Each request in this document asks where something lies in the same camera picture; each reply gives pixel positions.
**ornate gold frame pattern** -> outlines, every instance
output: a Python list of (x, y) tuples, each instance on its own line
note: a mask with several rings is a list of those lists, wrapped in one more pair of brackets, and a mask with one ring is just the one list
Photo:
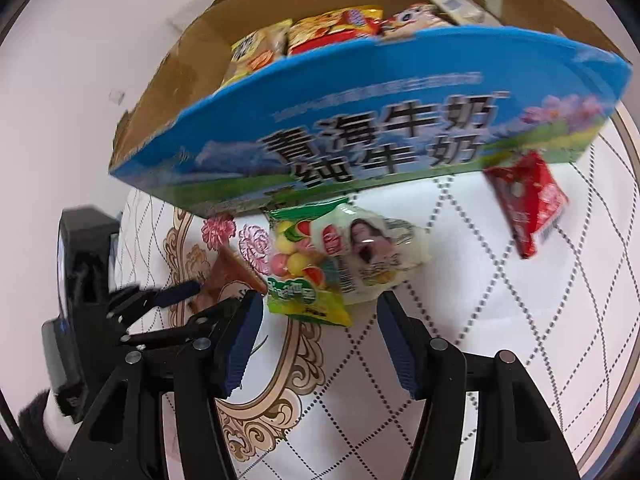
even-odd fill
[[(201, 278), (190, 260), (194, 257), (202, 260), (204, 251), (194, 246), (185, 254), (185, 238), (192, 220), (192, 214), (174, 208), (174, 226), (163, 244), (171, 283)], [(200, 264), (208, 265), (206, 259)], [(172, 306), (170, 325), (183, 325), (187, 309), (185, 301)], [(265, 389), (244, 404), (216, 401), (229, 452), (239, 462), (249, 460), (258, 449), (274, 449), (278, 439), (285, 437), (285, 430), (295, 427), (300, 419), (300, 396), (324, 384), (322, 349), (318, 343), (321, 330), (321, 325), (289, 319), (278, 364)]]

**diamond pattern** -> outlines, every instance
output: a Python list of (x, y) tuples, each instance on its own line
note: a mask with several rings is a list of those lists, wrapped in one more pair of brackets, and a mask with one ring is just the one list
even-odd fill
[[(502, 348), (514, 351), (578, 460), (604, 420), (640, 332), (639, 192), (612, 123), (575, 164), (554, 165), (552, 173), (571, 203), (531, 260), (517, 255), (480, 174), (363, 190), (350, 199), (430, 231), (430, 263), (396, 288), (405, 311), (463, 351), (489, 356)], [(173, 222), (172, 206), (132, 191), (114, 269), (118, 286), (169, 283), (163, 243)], [(204, 245), (202, 223), (191, 221), (184, 254), (195, 244)], [(265, 225), (261, 215), (238, 217), (236, 223)], [(215, 253), (207, 254), (213, 263)], [(240, 478), (400, 478), (424, 403), (410, 402), (398, 385), (374, 304), (354, 306), (351, 312), (350, 329), (322, 328), (326, 380), (300, 396), (298, 423), (271, 452), (258, 449), (245, 462), (234, 462)], [(132, 332), (158, 330), (167, 322), (166, 312), (157, 309)], [(278, 326), (269, 330), (272, 340), (282, 336), (284, 324)], [(270, 368), (266, 363), (274, 356), (258, 354), (243, 386), (265, 381), (262, 369)], [(478, 396), (468, 394), (456, 473), (460, 479), (468, 478), (472, 464), (477, 403)], [(178, 473), (172, 479), (179, 480)]]

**red candy packet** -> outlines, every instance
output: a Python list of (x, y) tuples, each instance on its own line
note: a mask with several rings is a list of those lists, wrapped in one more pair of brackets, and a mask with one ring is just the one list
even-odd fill
[(494, 187), (520, 256), (532, 257), (551, 234), (569, 199), (536, 152), (527, 153), (513, 167), (482, 172)]

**black furry fabric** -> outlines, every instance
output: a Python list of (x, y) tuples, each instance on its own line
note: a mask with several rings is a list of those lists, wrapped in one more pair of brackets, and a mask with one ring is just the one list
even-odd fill
[(18, 425), (44, 480), (55, 480), (65, 455), (51, 443), (44, 431), (42, 415), (48, 395), (48, 390), (39, 393), (18, 415)]

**cardboard box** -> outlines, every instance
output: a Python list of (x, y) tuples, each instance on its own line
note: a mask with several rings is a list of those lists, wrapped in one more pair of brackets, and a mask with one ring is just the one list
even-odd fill
[[(264, 139), (265, 136), (276, 132), (278, 128), (294, 129), (300, 124), (309, 131), (314, 126), (314, 121), (324, 118), (322, 115), (313, 115), (312, 113), (318, 112), (318, 109), (321, 108), (320, 105), (318, 105), (318, 109), (310, 110), (308, 108), (311, 106), (310, 104), (336, 95), (336, 92), (344, 94), (354, 88), (362, 90), (375, 84), (388, 84), (390, 81), (397, 82), (398, 80), (402, 80), (405, 85), (408, 84), (411, 81), (409, 76), (413, 76), (413, 74), (407, 73), (406, 56), (413, 53), (430, 52), (433, 55), (434, 52), (436, 54), (442, 52), (442, 65), (446, 66), (442, 70), (436, 70), (434, 66), (430, 68), (417, 67), (416, 77), (420, 78), (421, 76), (422, 81), (421, 88), (414, 88), (418, 93), (411, 94), (410, 88), (404, 88), (408, 93), (402, 98), (396, 95), (398, 92), (392, 91), (372, 94), (371, 97), (374, 98), (372, 102), (364, 94), (358, 99), (345, 98), (338, 104), (330, 104), (328, 107), (331, 109), (325, 110), (326, 117), (324, 119), (335, 120), (336, 117), (344, 113), (353, 115), (369, 113), (370, 110), (373, 114), (380, 113), (380, 118), (382, 118), (383, 110), (388, 110), (389, 106), (410, 107), (411, 105), (407, 103), (415, 101), (416, 97), (431, 98), (430, 94), (420, 94), (420, 91), (431, 92), (433, 89), (440, 89), (440, 93), (433, 98), (433, 101), (428, 102), (438, 102), (438, 106), (442, 107), (448, 106), (450, 98), (462, 97), (468, 102), (469, 97), (477, 98), (478, 94), (484, 93), (485, 95), (490, 94), (492, 100), (484, 102), (483, 106), (495, 108), (499, 104), (503, 110), (510, 110), (511, 116), (526, 119), (527, 113), (534, 116), (537, 113), (536, 110), (547, 115), (556, 113), (557, 116), (562, 106), (572, 107), (570, 113), (573, 114), (572, 116), (576, 116), (582, 113), (580, 107), (583, 107), (585, 101), (591, 99), (592, 94), (596, 94), (600, 114), (580, 131), (582, 136), (577, 144), (574, 144), (574, 137), (566, 135), (566, 125), (569, 122), (566, 117), (562, 117), (560, 126), (557, 121), (555, 124), (545, 126), (546, 130), (543, 136), (546, 140), (551, 139), (552, 136), (560, 135), (572, 139), (558, 150), (549, 150), (548, 160), (556, 162), (574, 160), (584, 150), (597, 133), (597, 128), (602, 124), (602, 121), (612, 111), (615, 101), (622, 94), (629, 76), (628, 67), (615, 55), (619, 54), (617, 48), (595, 24), (583, 18), (563, 0), (502, 0), (498, 17), (505, 25), (547, 33), (561, 31), (571, 40), (597, 48), (588, 48), (561, 38), (550, 38), (536, 34), (527, 35), (524, 31), (509, 27), (485, 29), (484, 32), (475, 27), (460, 27), (455, 30), (427, 30), (417, 34), (415, 39), (408, 40), (407, 43), (381, 44), (373, 40), (355, 40), (294, 56), (274, 63), (250, 78), (230, 85), (212, 96), (219, 87), (228, 66), (231, 44), (253, 30), (286, 18), (292, 18), (295, 21), (306, 16), (347, 6), (375, 4), (382, 6), (385, 15), (390, 16), (418, 1), (423, 0), (216, 1), (188, 27), (163, 60), (135, 109), (126, 113), (121, 119), (114, 138), (113, 156), (110, 164), (111, 174), (181, 208), (201, 216), (210, 216), (225, 209), (246, 210), (267, 205), (269, 202), (271, 205), (275, 203), (290, 204), (341, 189), (375, 186), (385, 182), (420, 178), (429, 174), (478, 169), (479, 162), (476, 160), (475, 164), (454, 164), (454, 161), (450, 160), (444, 165), (439, 165), (439, 168), (433, 168), (433, 171), (427, 171), (420, 167), (420, 171), (404, 171), (398, 172), (398, 174), (382, 175), (379, 174), (380, 172), (374, 172), (370, 178), (357, 175), (357, 179), (344, 182), (336, 180), (330, 186), (326, 186), (324, 183), (317, 186), (314, 182), (313, 186), (309, 187), (308, 184), (311, 184), (311, 181), (308, 178), (308, 173), (305, 181), (304, 172), (315, 170), (310, 169), (308, 165), (304, 166), (304, 160), (283, 159), (281, 154), (277, 153), (272, 153), (272, 155), (276, 158), (280, 157), (285, 171), (265, 170), (261, 175), (268, 176), (268, 182), (258, 182), (238, 173), (234, 176), (235, 180), (232, 183), (228, 178), (232, 172), (221, 175), (218, 170), (211, 168), (204, 172), (194, 168), (194, 165), (197, 166), (197, 161), (202, 161), (206, 156), (206, 153), (203, 155), (203, 152), (208, 140), (214, 142), (207, 148), (210, 152), (218, 150), (221, 144), (225, 145), (223, 146), (225, 149), (230, 145), (237, 145), (238, 150), (242, 150), (247, 147), (246, 143), (260, 142), (259, 139)], [(451, 34), (458, 35), (460, 40), (452, 39)], [(462, 41), (466, 42), (464, 48), (462, 48)], [(545, 65), (537, 69), (537, 73), (531, 72), (530, 66), (528, 67), (529, 72), (526, 70), (523, 72), (526, 77), (535, 78), (535, 84), (532, 84), (530, 80), (527, 82), (514, 81), (517, 76), (514, 71), (517, 72), (517, 70), (513, 60), (504, 70), (498, 70), (495, 67), (492, 69), (500, 72), (498, 75), (502, 79), (495, 78), (493, 73), (482, 76), (481, 67), (475, 70), (472, 66), (473, 63), (469, 63), (468, 60), (458, 62), (457, 59), (460, 57), (456, 58), (450, 53), (457, 47), (460, 47), (461, 52), (472, 52), (478, 41), (484, 41), (486, 45), (483, 48), (489, 50), (493, 49), (492, 45), (496, 45), (496, 49), (506, 48), (505, 41), (511, 41), (514, 48), (520, 44), (527, 44), (527, 48), (531, 49), (535, 48), (537, 44), (541, 44), (540, 50), (547, 52), (550, 61), (546, 60)], [(442, 46), (440, 51), (437, 49), (433, 52), (427, 50), (428, 48), (435, 49), (435, 46), (439, 45)], [(501, 59), (508, 56), (508, 52), (510, 52), (508, 49), (502, 53), (495, 51), (492, 54), (489, 52), (488, 56), (495, 56), (494, 65), (496, 65), (496, 62), (500, 63)], [(364, 59), (370, 59), (371, 63), (360, 70), (358, 69), (359, 63)], [(530, 60), (523, 57), (522, 65), (523, 70), (526, 69), (527, 65), (530, 65)], [(381, 68), (378, 69), (381, 66), (384, 66), (388, 73), (383, 73), (384, 70)], [(556, 73), (545, 75), (544, 71), (547, 68), (549, 72), (556, 70)], [(337, 77), (340, 70), (345, 74), (344, 78)], [(362, 73), (359, 73), (357, 77), (351, 73), (358, 72), (358, 70)], [(363, 75), (365, 72), (367, 74), (380, 73), (380, 78), (377, 80), (375, 77)], [(392, 77), (394, 72), (403, 74), (403, 76), (394, 79)], [(479, 72), (482, 80), (474, 83), (472, 81), (475, 77), (474, 74)], [(319, 84), (312, 79), (315, 73), (324, 75), (328, 81)], [(556, 85), (558, 73), (563, 75), (559, 84)], [(587, 73), (595, 74), (591, 78), (591, 92), (588, 94), (588, 89), (580, 88), (580, 82)], [(358, 86), (354, 81), (358, 82), (360, 76), (366, 81)], [(437, 84), (436, 81), (444, 82), (444, 84)], [(600, 85), (601, 92), (598, 85), (603, 81), (604, 84)], [(470, 85), (474, 84), (478, 86), (472, 88)], [(540, 87), (538, 96), (535, 98), (532, 96), (521, 97), (519, 95), (520, 88), (530, 86)], [(313, 92), (310, 94), (310, 89), (312, 91), (317, 89), (317, 95), (314, 96)], [(543, 103), (545, 95), (558, 96), (558, 102), (553, 102), (550, 105), (548, 102), (547, 104)], [(587, 102), (584, 107), (587, 105), (593, 107), (592, 101), (593, 99), (591, 102)], [(300, 112), (300, 105), (305, 105), (306, 110)], [(291, 115), (292, 110), (299, 113)], [(490, 109), (486, 108), (482, 113), (488, 114), (489, 112)], [(443, 130), (447, 130), (447, 126), (450, 124), (444, 124)], [(437, 150), (437, 144), (441, 142), (437, 137), (441, 137), (442, 133), (440, 131), (434, 134), (429, 147), (430, 153), (434, 149)], [(405, 133), (405, 136), (413, 137), (414, 133), (413, 131), (410, 135)], [(547, 147), (546, 144), (538, 146), (529, 140), (527, 142), (531, 147)], [(268, 150), (267, 141), (263, 140), (262, 143)], [(487, 164), (491, 160), (499, 160), (503, 155), (502, 152), (508, 152), (508, 150), (521, 145), (523, 145), (522, 142), (519, 144), (504, 142), (504, 146), (499, 150), (500, 153), (496, 150), (485, 153), (485, 155), (491, 155), (494, 158), (485, 159), (482, 164)], [(366, 143), (360, 146), (363, 150), (366, 147)], [(450, 151), (452, 150), (458, 152), (460, 146), (450, 148)], [(356, 166), (359, 165), (357, 168), (359, 171), (362, 169), (363, 157), (360, 156), (358, 160), (359, 162), (354, 160), (351, 162)], [(220, 192), (223, 180), (225, 180), (226, 188)]]

